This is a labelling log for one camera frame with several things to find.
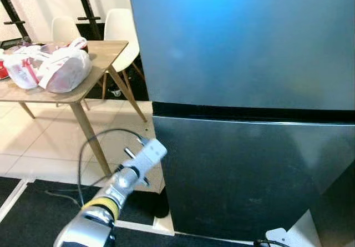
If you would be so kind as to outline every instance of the refrigerator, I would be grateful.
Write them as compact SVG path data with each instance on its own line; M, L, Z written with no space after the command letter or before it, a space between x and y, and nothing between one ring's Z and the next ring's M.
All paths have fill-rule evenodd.
M175 231L288 230L355 157L354 0L131 0Z

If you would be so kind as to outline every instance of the white chair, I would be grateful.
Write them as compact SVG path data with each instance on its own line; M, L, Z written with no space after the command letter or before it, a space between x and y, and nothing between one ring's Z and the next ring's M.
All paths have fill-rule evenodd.
M52 20L52 41L70 43L78 37L81 35L72 17L61 16ZM85 99L83 101L87 110L90 110L87 101Z
M139 45L138 45L137 35L135 32L133 15L130 9L114 8L108 12L105 21L104 40L105 41L109 41L109 40L128 41L128 45L120 53L118 58L113 62L112 66L117 72L122 72L127 88L131 93L132 97L134 98L132 93L132 88L130 86L128 76L125 70L128 66L132 64L134 69L138 72L138 74L142 77L142 79L144 79L144 75L137 67L137 65L134 63L134 59L139 54ZM105 99L106 84L107 84L107 73L104 74L102 99Z

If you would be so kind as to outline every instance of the wooden table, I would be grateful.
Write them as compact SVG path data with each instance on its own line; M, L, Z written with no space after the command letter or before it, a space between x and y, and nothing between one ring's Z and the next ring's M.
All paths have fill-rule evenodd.
M93 64L92 70L82 84L69 93L50 93L41 87L25 90L17 87L10 78L7 78L0 81L0 102L18 102L32 118L34 118L34 115L26 106L26 102L70 104L86 138L90 139L95 133L80 102L107 70L137 113L146 122L146 118L139 109L133 95L112 67L112 63L127 43L126 41L89 41L88 48ZM110 168L97 139L90 141L89 144L104 173L110 174Z

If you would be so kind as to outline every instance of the yellow band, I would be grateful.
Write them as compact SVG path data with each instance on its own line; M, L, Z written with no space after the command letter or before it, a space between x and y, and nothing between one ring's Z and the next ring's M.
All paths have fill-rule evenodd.
M111 210L115 221L118 219L118 216L120 213L119 208L118 208L117 204L113 200L111 200L110 198L107 198L107 197L95 198L91 201L88 201L86 204L84 204L82 207L82 210L86 209L89 206L93 206L93 205L103 205L103 206L107 207L108 209Z

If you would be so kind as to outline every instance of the black metal rack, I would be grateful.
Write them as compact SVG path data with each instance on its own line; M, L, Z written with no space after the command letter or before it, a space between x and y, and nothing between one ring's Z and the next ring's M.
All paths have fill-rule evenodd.
M80 20L80 21L88 20L90 22L90 27L91 27L91 30L93 31L93 35L95 37L95 40L102 40L103 37L101 36L100 31L99 31L99 27L96 23L96 20L101 19L101 17L94 16L94 13L91 8L89 0L81 0L81 2L83 4L85 14L87 16L86 17L78 17L78 20Z
M23 38L26 37L26 41L31 41L28 33L24 27L25 21L22 21L18 16L16 9L14 8L11 0L1 0L6 12L8 13L11 21L5 21L5 25L15 24Z

